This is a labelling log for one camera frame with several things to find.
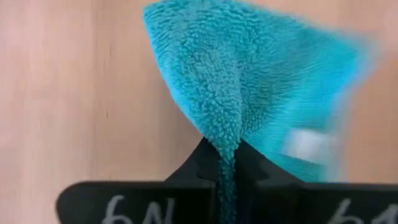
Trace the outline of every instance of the towel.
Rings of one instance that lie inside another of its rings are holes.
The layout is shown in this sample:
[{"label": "towel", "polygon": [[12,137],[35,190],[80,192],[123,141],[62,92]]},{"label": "towel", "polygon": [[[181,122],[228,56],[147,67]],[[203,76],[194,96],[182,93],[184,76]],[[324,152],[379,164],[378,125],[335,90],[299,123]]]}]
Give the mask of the towel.
[{"label": "towel", "polygon": [[322,166],[281,153],[284,139],[292,128],[328,128],[336,96],[360,74],[360,44],[229,0],[156,2],[144,22],[172,98],[221,156],[221,223],[236,218],[240,139],[293,175],[322,180]]}]

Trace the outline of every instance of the towel fold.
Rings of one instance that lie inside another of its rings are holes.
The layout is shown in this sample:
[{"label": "towel fold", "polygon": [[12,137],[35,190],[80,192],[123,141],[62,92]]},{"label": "towel fold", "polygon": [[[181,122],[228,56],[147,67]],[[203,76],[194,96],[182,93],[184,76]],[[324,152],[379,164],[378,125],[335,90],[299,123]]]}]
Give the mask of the towel fold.
[{"label": "towel fold", "polygon": [[292,128],[328,127],[363,50],[348,39],[245,2],[165,0],[144,9],[159,70],[185,116],[217,148],[221,222],[234,223],[234,150],[244,139],[306,181],[322,167],[281,154]]}]

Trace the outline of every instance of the wood grain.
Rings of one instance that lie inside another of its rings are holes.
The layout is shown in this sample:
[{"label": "wood grain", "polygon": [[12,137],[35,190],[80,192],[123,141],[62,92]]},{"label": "wood grain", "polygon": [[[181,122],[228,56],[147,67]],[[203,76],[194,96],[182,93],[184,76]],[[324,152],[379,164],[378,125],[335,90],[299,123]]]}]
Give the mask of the wood grain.
[{"label": "wood grain", "polygon": [[[150,0],[0,0],[0,222],[56,223],[86,179],[162,179],[200,134],[174,105],[142,23]],[[395,0],[257,0],[378,43],[351,99],[345,179],[397,182]]]}]

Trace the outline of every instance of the turquoise microfiber towel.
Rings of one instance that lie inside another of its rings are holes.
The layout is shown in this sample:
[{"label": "turquoise microfiber towel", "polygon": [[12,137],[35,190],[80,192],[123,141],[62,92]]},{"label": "turquoise microfiber towel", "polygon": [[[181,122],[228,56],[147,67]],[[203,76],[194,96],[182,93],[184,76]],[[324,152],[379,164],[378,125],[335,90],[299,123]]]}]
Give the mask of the turquoise microfiber towel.
[{"label": "turquoise microfiber towel", "polygon": [[236,216],[240,139],[303,180],[323,180],[322,166],[282,145],[292,128],[328,128],[336,96],[358,77],[359,44],[237,1],[165,0],[144,9],[144,22],[172,98],[221,156],[223,224]]}]

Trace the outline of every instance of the white tag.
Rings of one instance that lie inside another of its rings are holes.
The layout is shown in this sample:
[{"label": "white tag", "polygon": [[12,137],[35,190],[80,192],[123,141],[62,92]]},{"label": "white tag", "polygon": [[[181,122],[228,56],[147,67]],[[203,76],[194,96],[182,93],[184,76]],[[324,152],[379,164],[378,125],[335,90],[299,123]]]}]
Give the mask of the white tag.
[{"label": "white tag", "polygon": [[333,137],[310,129],[291,130],[285,144],[285,154],[297,159],[323,164]]}]

